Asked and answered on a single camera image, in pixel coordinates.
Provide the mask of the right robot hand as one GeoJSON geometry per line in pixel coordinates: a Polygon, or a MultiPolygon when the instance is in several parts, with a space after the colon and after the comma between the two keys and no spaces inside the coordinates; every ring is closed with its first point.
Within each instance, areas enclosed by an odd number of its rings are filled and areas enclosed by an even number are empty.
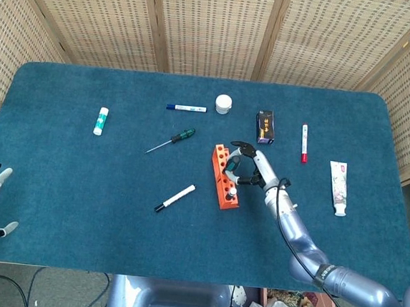
{"type": "Polygon", "coordinates": [[[236,185],[258,185],[265,193],[278,187],[280,181],[262,151],[255,149],[247,142],[238,140],[232,141],[231,145],[236,146],[236,149],[228,155],[223,170],[223,173],[231,182],[236,185]],[[250,158],[255,165],[255,170],[250,177],[237,176],[234,173],[242,156],[250,158]]]}

